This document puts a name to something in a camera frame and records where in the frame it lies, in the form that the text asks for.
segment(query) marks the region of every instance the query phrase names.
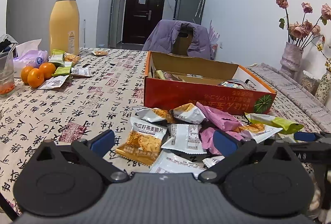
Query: refrigerator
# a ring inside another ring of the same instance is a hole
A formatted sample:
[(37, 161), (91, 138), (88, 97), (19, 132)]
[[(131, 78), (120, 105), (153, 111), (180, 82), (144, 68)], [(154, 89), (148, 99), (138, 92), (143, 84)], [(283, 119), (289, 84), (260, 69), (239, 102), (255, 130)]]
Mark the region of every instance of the refrigerator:
[(197, 16), (195, 16), (199, 2), (200, 0), (176, 0), (173, 20), (188, 21), (201, 25), (203, 13), (199, 17), (200, 9)]

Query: vase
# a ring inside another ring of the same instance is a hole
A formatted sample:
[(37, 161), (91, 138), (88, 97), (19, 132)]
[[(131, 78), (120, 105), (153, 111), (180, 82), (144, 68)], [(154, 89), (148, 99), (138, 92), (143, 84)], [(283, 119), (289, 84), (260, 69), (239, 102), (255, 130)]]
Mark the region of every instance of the vase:
[(295, 73), (299, 71), (302, 53), (302, 48), (295, 44), (286, 42), (284, 54), (282, 55), (282, 59), (280, 61), (280, 64), (282, 65), (280, 70), (289, 77), (294, 78)]
[(315, 97), (319, 100), (322, 104), (325, 103), (329, 90), (331, 88), (331, 72), (326, 70), (326, 73), (322, 76), (321, 82), (316, 90)]

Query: chinese calligraphy tablecloth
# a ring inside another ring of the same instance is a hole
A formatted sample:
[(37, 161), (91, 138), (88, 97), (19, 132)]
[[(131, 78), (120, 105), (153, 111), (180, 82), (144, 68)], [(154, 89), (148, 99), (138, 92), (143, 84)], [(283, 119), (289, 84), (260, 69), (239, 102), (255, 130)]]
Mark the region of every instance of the chinese calligraphy tablecloth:
[[(130, 132), (131, 107), (143, 104), (147, 52), (112, 49), (105, 50), (108, 56), (97, 57), (92, 50), (81, 49), (77, 67), (88, 67), (93, 77), (72, 78), (56, 90), (31, 89), (16, 79), (13, 94), (0, 100), (0, 192), (16, 210), (13, 185), (44, 139), (69, 145), (78, 138), (89, 140), (112, 129), (115, 147), (104, 159), (129, 174), (149, 171), (147, 166), (115, 153)], [(306, 131), (319, 131), (293, 102), (277, 93), (274, 113), (304, 123)], [(182, 156), (197, 163), (206, 157)]]

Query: dark brown door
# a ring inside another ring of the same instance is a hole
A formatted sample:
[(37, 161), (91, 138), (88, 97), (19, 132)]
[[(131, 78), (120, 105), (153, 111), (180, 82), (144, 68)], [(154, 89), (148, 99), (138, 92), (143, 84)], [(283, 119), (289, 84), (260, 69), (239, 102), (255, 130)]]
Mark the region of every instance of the dark brown door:
[(164, 0), (126, 0), (123, 43), (144, 44), (162, 19)]

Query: cardboard box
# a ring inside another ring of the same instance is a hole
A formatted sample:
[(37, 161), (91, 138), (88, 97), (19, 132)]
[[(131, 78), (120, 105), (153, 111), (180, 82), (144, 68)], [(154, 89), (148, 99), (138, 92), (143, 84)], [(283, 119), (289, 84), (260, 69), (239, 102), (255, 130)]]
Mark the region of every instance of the cardboard box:
[[(156, 79), (157, 70), (172, 73), (185, 82)], [(218, 86), (232, 78), (250, 80), (256, 91)], [(240, 65), (148, 52), (144, 92), (147, 107), (171, 110), (198, 101), (232, 115), (267, 114), (275, 97), (270, 86)]]

